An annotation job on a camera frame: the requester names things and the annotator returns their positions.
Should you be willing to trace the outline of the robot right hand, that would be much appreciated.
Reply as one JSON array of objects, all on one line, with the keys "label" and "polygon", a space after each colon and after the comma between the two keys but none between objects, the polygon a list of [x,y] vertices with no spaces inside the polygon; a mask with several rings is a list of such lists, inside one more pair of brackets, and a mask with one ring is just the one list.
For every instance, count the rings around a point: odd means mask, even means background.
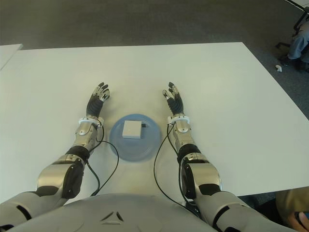
[{"label": "robot right hand", "polygon": [[172,115],[173,116],[184,115],[183,101],[180,96],[179,90],[172,82],[169,82],[168,87],[169,87],[168,91],[164,89],[162,90],[162,94],[167,101],[167,104],[172,112]]}]

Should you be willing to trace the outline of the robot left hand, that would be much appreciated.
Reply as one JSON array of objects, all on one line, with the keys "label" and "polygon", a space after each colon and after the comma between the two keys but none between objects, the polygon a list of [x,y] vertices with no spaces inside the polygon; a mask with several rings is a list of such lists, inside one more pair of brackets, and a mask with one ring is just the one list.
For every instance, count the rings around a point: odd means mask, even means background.
[{"label": "robot left hand", "polygon": [[99,117],[103,103],[110,96],[108,87],[108,84],[102,82],[94,89],[86,107],[87,116]]}]

